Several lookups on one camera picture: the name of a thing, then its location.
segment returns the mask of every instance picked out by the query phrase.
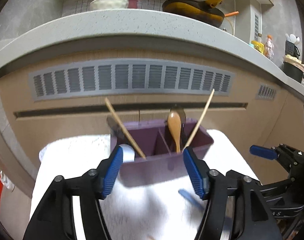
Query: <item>white bowl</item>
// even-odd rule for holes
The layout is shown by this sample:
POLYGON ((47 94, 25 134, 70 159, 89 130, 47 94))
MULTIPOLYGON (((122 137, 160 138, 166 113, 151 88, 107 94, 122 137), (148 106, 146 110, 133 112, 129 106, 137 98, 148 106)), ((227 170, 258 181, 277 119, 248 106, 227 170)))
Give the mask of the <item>white bowl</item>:
POLYGON ((129 6, 129 0, 94 0, 90 3, 90 11, 121 9, 129 6))

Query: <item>small vent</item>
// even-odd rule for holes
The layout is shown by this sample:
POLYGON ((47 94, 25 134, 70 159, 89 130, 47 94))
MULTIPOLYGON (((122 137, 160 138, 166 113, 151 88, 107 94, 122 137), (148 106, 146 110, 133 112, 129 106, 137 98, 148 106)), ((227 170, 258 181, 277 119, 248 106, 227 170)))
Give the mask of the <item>small vent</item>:
POLYGON ((210 90, 211 85, 212 85, 213 75, 214 75, 214 73, 211 71, 205 72, 202 90, 207 90, 207 91, 210 90))
POLYGON ((111 65, 99 66, 99 90, 112 89, 111 65))
POLYGON ((36 95, 38 97, 44 96, 41 75, 37 75, 37 76, 33 77, 33 80, 34 80, 34 88, 35 88, 36 95))
POLYGON ((215 74, 214 83, 213 83, 213 88, 215 91, 220 91, 222 76, 223 75, 221 73, 215 74))
POLYGON ((144 88, 145 65, 133 65, 132 67, 132 88, 144 88))
POLYGON ((192 84, 191 84, 192 90, 200 90, 202 76, 203 76, 203 70, 199 70, 199 69, 194 70, 192 84))
POLYGON ((127 89, 129 82, 129 65, 115 65, 115 88, 127 89))
POLYGON ((259 17, 254 14, 254 39, 259 36, 259 17))
POLYGON ((175 89, 177 71, 178 67, 166 66, 164 88, 175 89))
POLYGON ((182 67, 179 78, 179 89, 188 89, 190 82, 191 69, 182 67))
POLYGON ((55 85, 56 85, 56 91, 58 94, 64 94, 67 92, 67 87, 65 85, 65 77, 64 77, 64 70, 55 71, 54 72, 55 77, 55 85))
POLYGON ((54 95, 54 87, 53 87, 53 80, 52 80, 52 73, 45 73, 43 75, 44 85, 45 85, 45 93, 46 95, 54 95))
POLYGON ((84 91, 95 90, 94 66, 82 68, 84 91))
POLYGON ((224 75, 222 88, 221 88, 222 92, 227 92, 228 91, 228 87, 229 87, 229 84, 230 84, 230 79, 231 79, 230 75, 224 75))
POLYGON ((68 81, 70 86, 70 92, 80 92, 80 76, 78 68, 68 69, 68 81))
POLYGON ((161 88, 162 66, 150 65, 149 88, 161 88))
POLYGON ((259 91, 257 93, 257 99, 266 99, 266 100, 273 100, 276 95, 276 90, 268 87, 267 85, 261 85, 259 91))

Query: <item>bottle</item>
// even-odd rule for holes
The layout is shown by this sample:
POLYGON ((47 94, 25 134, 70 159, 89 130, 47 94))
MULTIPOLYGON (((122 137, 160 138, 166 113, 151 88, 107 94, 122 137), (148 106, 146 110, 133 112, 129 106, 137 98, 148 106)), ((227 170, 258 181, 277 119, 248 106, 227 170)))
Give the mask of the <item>bottle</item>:
POLYGON ((259 51, 260 53, 264 53, 264 44, 262 43, 262 34, 259 33, 257 38, 256 38, 256 41, 251 41, 251 44, 254 45, 254 48, 259 51))
POLYGON ((272 36, 268 35, 267 42, 264 45, 264 55, 269 59, 272 60, 274 56, 274 45, 272 43, 272 36))

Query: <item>blue object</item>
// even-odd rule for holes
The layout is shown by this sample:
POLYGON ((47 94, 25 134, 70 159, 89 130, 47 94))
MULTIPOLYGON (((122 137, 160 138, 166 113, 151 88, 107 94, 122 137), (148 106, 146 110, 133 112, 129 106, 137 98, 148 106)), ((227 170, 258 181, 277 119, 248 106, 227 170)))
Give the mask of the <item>blue object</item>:
POLYGON ((183 151, 183 161, 185 168, 187 169, 187 172, 189 174, 195 194, 197 194, 201 199, 203 199, 205 195, 203 188, 203 179, 200 174, 200 171, 198 170, 196 164, 194 163, 190 155, 190 152, 187 149, 184 149, 183 151))
POLYGON ((268 160, 275 160, 277 158, 277 153, 275 150, 257 145, 252 145, 250 147, 250 153, 252 155, 259 156, 268 160))
POLYGON ((122 163, 123 163, 123 150, 122 147, 119 147, 103 179, 102 194, 104 198, 106 198, 107 195, 111 193, 116 180, 116 176, 119 173, 122 163))
POLYGON ((201 212, 203 212, 205 210, 205 208, 198 201, 196 201, 196 199, 185 189, 183 189, 183 188, 179 189, 178 192, 182 197, 184 197, 187 201, 189 201, 193 206, 198 208, 198 210, 200 210, 201 212))

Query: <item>floor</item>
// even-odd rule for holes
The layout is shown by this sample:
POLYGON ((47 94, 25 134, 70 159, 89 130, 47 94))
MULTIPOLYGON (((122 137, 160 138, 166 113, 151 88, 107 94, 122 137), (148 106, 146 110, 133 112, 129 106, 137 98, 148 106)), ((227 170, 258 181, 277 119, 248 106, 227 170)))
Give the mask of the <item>floor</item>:
POLYGON ((31 199, 17 187, 13 192, 3 187, 0 201, 0 222, 14 240, 22 240, 29 223, 31 199))

